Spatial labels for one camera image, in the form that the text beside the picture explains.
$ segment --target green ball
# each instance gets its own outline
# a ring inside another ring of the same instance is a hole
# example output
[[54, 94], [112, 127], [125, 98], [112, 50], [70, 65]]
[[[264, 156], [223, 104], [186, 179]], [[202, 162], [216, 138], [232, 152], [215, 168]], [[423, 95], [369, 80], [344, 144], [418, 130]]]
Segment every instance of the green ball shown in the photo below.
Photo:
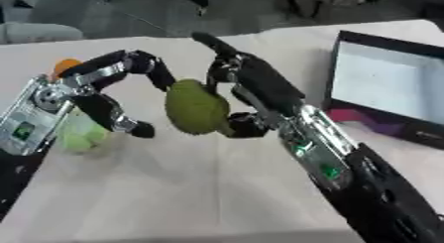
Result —
[[227, 124], [230, 105], [225, 98], [210, 94], [201, 82], [184, 79], [166, 94], [166, 116], [180, 131], [203, 135]]
[[84, 153], [104, 143], [109, 131], [75, 108], [59, 133], [62, 148], [71, 153]]

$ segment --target table surface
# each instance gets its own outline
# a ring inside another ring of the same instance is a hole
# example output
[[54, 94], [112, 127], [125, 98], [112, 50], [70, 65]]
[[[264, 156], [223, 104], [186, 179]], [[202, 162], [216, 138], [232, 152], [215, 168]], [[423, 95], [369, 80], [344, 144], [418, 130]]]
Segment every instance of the table surface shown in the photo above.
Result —
[[[225, 40], [269, 61], [318, 105], [340, 30], [444, 46], [438, 28], [420, 20], [278, 29]], [[58, 61], [84, 61], [121, 49], [162, 57], [178, 78], [203, 80], [214, 57], [190, 39], [0, 47], [6, 78], [0, 83], [0, 109], [6, 109], [29, 78], [51, 72]], [[53, 148], [0, 225], [1, 242], [361, 242], [279, 145], [276, 133], [259, 140], [179, 133], [163, 111], [165, 95], [143, 76], [129, 76], [106, 92], [129, 115], [152, 122], [157, 137], [115, 135], [106, 149], [83, 157]], [[229, 100], [234, 111], [245, 109]], [[345, 129], [378, 151], [444, 212], [443, 151]]]

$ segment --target orange ball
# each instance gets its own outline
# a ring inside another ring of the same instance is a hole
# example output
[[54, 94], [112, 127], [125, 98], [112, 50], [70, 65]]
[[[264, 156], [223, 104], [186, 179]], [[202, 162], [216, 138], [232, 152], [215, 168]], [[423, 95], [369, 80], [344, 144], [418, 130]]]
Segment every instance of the orange ball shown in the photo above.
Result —
[[50, 76], [51, 80], [57, 80], [58, 76], [61, 73], [63, 73], [65, 70], [67, 70], [73, 66], [77, 66], [79, 64], [81, 64], [81, 61], [78, 61], [76, 59], [66, 59], [66, 60], [60, 61], [54, 67], [54, 72]]

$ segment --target wire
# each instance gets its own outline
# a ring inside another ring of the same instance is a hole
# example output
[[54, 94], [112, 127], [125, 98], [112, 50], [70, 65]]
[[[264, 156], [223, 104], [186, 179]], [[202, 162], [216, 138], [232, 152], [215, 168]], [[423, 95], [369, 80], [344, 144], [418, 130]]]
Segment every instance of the wire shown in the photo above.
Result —
[[104, 5], [111, 6], [114, 10], [116, 10], [116, 11], [119, 12], [119, 13], [122, 13], [122, 14], [124, 14], [124, 15], [126, 15], [126, 16], [129, 16], [129, 17], [131, 17], [131, 18], [133, 18], [133, 19], [136, 19], [136, 20], [138, 20], [138, 21], [144, 22], [144, 23], [146, 23], [146, 24], [148, 24], [148, 25], [150, 25], [150, 26], [152, 26], [152, 27], [154, 27], [154, 28], [156, 28], [156, 29], [158, 29], [158, 30], [161, 30], [161, 31], [165, 32], [165, 33], [166, 33], [166, 36], [167, 36], [168, 38], [177, 38], [177, 37], [180, 37], [180, 36], [179, 36], [179, 33], [177, 33], [177, 34], [171, 33], [171, 32], [169, 32], [169, 31], [167, 31], [166, 29], [162, 28], [161, 26], [156, 25], [156, 24], [154, 24], [154, 23], [148, 21], [147, 19], [144, 19], [144, 18], [142, 18], [142, 17], [139, 17], [139, 16], [133, 15], [133, 14], [131, 14], [131, 13], [128, 13], [128, 12], [126, 12], [126, 11], [123, 11], [122, 9], [120, 9], [120, 8], [117, 7], [116, 5], [110, 3], [109, 1], [110, 1], [110, 0], [100, 0], [99, 3], [102, 3], [102, 4], [104, 4]]

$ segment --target table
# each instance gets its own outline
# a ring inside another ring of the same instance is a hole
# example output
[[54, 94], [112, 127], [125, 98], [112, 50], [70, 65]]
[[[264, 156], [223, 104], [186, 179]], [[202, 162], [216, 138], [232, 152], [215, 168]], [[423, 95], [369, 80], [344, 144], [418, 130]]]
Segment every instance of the table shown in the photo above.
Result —
[[[224, 38], [269, 61], [319, 105], [330, 51], [340, 30], [444, 46], [427, 21], [288, 28]], [[88, 60], [116, 50], [162, 57], [178, 77], [202, 79], [214, 55], [191, 39], [129, 38], [0, 47], [7, 81], [4, 110], [28, 79], [66, 58]], [[222, 91], [228, 94], [228, 87]], [[191, 137], [168, 123], [165, 95], [143, 76], [106, 90], [158, 135], [115, 135], [104, 153], [85, 157], [55, 147], [0, 224], [1, 242], [361, 242], [278, 144]], [[243, 110], [230, 97], [233, 110]], [[402, 172], [444, 212], [444, 152], [346, 127]]]

